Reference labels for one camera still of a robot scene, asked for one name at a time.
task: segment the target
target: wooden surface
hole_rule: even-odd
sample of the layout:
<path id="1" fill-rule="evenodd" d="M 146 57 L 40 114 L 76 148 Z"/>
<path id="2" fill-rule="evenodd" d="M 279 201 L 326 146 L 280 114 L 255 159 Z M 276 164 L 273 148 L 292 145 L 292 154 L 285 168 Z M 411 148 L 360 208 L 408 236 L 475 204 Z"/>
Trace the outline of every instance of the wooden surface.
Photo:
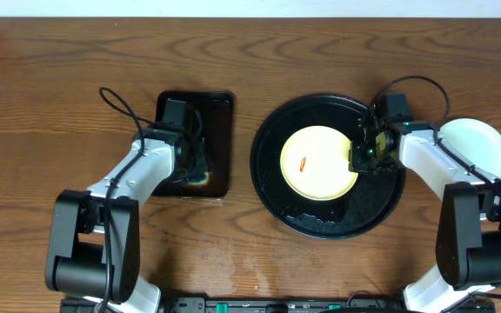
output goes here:
<path id="1" fill-rule="evenodd" d="M 57 311 L 43 282 L 53 204 L 124 157 L 132 121 L 97 89 L 152 118 L 163 90 L 237 97 L 230 191 L 222 201 L 152 198 L 141 216 L 141 269 L 170 293 L 348 297 L 390 294 L 434 263 L 440 202 L 409 173 L 394 213 L 344 241 L 308 238 L 277 222 L 252 186 L 249 154 L 280 104 L 329 91 L 368 102 L 391 79 L 432 77 L 451 118 L 501 133 L 501 21 L 0 19 L 0 311 Z M 418 119 L 444 103 L 403 83 Z"/>

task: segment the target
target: white plate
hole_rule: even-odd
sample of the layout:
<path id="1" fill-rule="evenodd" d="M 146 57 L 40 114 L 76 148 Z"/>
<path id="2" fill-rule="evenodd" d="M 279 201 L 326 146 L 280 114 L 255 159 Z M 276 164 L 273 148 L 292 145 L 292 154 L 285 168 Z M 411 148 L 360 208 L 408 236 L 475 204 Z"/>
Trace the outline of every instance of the white plate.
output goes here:
<path id="1" fill-rule="evenodd" d="M 440 130 L 453 148 L 479 168 L 501 178 L 501 135 L 471 118 L 448 122 Z"/>

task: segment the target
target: wire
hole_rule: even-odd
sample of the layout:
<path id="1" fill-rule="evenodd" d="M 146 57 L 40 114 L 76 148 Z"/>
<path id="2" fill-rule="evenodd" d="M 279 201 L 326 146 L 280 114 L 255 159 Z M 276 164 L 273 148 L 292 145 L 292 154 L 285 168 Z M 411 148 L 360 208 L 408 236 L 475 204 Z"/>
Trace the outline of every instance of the wire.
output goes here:
<path id="1" fill-rule="evenodd" d="M 109 89 L 109 88 L 105 88 L 105 87 L 102 87 L 100 88 L 100 97 L 113 109 L 119 111 L 120 113 L 122 114 L 125 114 L 127 117 L 133 117 L 133 118 L 136 118 L 138 121 L 143 121 L 145 123 L 148 123 L 148 124 L 153 124 L 154 122 L 152 122 L 151 120 L 148 120 L 146 118 L 142 118 L 142 117 L 137 117 L 136 115 L 133 116 L 130 112 L 132 112 L 132 110 L 129 110 L 130 107 L 129 106 L 126 106 L 125 108 L 128 108 L 127 111 L 117 107 L 115 104 L 113 104 L 110 100 L 108 100 L 108 98 L 104 95 L 104 91 L 107 91 L 109 93 L 111 93 L 111 95 L 113 95 L 115 98 L 117 98 L 119 101 L 121 101 L 121 103 L 123 105 L 126 105 L 125 101 L 113 90 Z"/>
<path id="2" fill-rule="evenodd" d="M 119 102 L 127 109 L 129 112 L 125 112 L 119 109 L 115 104 L 110 102 L 108 98 L 105 96 L 104 91 L 111 93 Z M 117 187 L 119 181 L 121 181 L 121 177 L 124 173 L 129 170 L 129 168 L 144 154 L 145 146 L 144 146 L 144 133 L 143 128 L 140 126 L 140 121 L 146 122 L 147 120 L 137 117 L 135 112 L 130 108 L 130 106 L 113 90 L 100 87 L 99 90 L 100 96 L 102 99 L 113 109 L 118 110 L 119 112 L 125 114 L 126 116 L 132 117 L 137 125 L 138 135 L 140 139 L 140 149 L 138 153 L 110 180 L 110 185 L 105 193 L 104 199 L 104 231 L 105 231 L 105 292 L 104 299 L 99 305 L 97 310 L 98 313 L 104 313 L 107 310 L 108 302 L 111 298 L 111 288 L 113 285 L 113 265 L 111 262 L 111 232 L 110 232 L 110 201 L 113 191 Z"/>
<path id="3" fill-rule="evenodd" d="M 347 299 L 347 307 L 350 308 L 351 307 L 351 301 L 354 300 L 355 296 L 359 293 L 365 293 L 365 294 L 369 294 L 371 295 L 371 298 L 374 300 L 374 302 L 376 302 L 376 305 L 378 306 L 378 308 L 382 308 L 382 305 L 380 305 L 380 303 L 378 302 L 378 300 L 374 297 L 374 295 L 372 295 L 372 293 L 368 290 L 359 290 L 359 291 L 355 291 L 353 292 L 353 294 L 349 297 L 349 299 Z"/>
<path id="4" fill-rule="evenodd" d="M 433 79 L 431 79 L 429 77 L 424 77 L 424 76 L 420 76 L 420 75 L 401 77 L 401 78 L 398 78 L 398 79 L 396 79 L 396 80 L 394 80 L 394 81 L 386 84 L 372 98 L 371 107 L 382 96 L 382 94 L 384 93 L 384 91 L 386 91 L 388 88 L 390 88 L 393 84 L 402 82 L 402 81 L 407 80 L 407 79 L 420 79 L 420 80 L 424 80 L 426 82 L 432 83 L 434 86 L 436 86 L 442 92 L 442 95 L 444 96 L 444 99 L 445 99 L 445 112 L 444 112 L 444 115 L 442 116 L 442 119 L 438 122 L 437 127 L 434 129 L 434 133 L 433 133 L 434 142 L 448 156 L 450 156 L 459 165 L 461 165 L 462 167 L 464 167 L 467 170 L 467 172 L 471 173 L 473 176 L 475 176 L 476 178 L 478 178 L 481 181 L 483 181 L 484 184 L 487 187 L 489 187 L 492 190 L 492 192 L 496 196 L 498 196 L 500 198 L 500 201 L 501 201 L 501 189 L 496 184 L 494 184 L 493 182 L 491 182 L 488 178 L 486 178 L 484 175 L 482 175 L 481 173 L 477 172 L 475 166 L 471 166 L 471 165 L 467 164 L 461 158 L 459 158 L 458 156 L 456 156 L 455 154 L 453 154 L 453 152 L 451 152 L 447 147 L 444 146 L 444 144 L 442 143 L 442 138 L 441 137 L 438 138 L 438 132 L 440 131 L 440 128 L 442 127 L 442 125 L 444 125 L 445 119 L 448 117 L 448 114 L 450 113 L 450 108 L 451 108 L 451 101 L 450 101 L 450 98 L 448 97 L 448 93 L 445 91 L 444 87 L 442 87 L 441 84 L 437 83 L 435 80 L 433 80 Z M 368 116 L 368 113 L 370 111 L 371 111 L 371 109 L 369 108 L 364 113 L 360 125 L 364 124 L 364 120 Z M 485 296 L 485 297 L 493 298 L 493 299 L 501 299 L 501 295 L 499 295 L 499 294 L 492 294 L 492 293 L 487 293 L 487 292 L 474 291 L 472 293 L 469 293 L 462 301 L 460 301 L 459 303 L 456 303 L 453 307 L 448 308 L 446 311 L 449 312 L 451 310 L 454 310 L 454 309 L 460 307 L 461 305 L 469 302 L 471 299 L 474 299 L 475 296 Z"/>

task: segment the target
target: white wall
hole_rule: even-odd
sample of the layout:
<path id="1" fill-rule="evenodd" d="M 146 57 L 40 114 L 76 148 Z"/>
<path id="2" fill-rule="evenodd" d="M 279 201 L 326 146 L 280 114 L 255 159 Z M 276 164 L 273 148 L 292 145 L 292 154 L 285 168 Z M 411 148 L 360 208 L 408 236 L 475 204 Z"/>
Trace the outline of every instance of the white wall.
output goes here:
<path id="1" fill-rule="evenodd" d="M 501 0 L 0 0 L 0 17 L 501 17 Z"/>

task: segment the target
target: round black tray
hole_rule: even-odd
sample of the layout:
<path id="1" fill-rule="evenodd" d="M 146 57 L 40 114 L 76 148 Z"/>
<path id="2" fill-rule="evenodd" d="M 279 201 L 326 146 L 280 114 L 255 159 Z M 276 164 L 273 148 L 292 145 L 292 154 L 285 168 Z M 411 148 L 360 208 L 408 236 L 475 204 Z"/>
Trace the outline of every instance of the round black tray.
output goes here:
<path id="1" fill-rule="evenodd" d="M 364 104 L 340 95 L 295 99 L 274 111 L 262 124 L 250 152 L 250 174 L 264 206 L 280 222 L 307 236 L 349 238 L 380 224 L 395 208 L 405 183 L 405 170 L 359 174 L 343 196 L 314 201 L 285 182 L 279 159 L 287 139 L 309 126 L 339 130 L 351 141 L 362 140 L 358 120 Z"/>

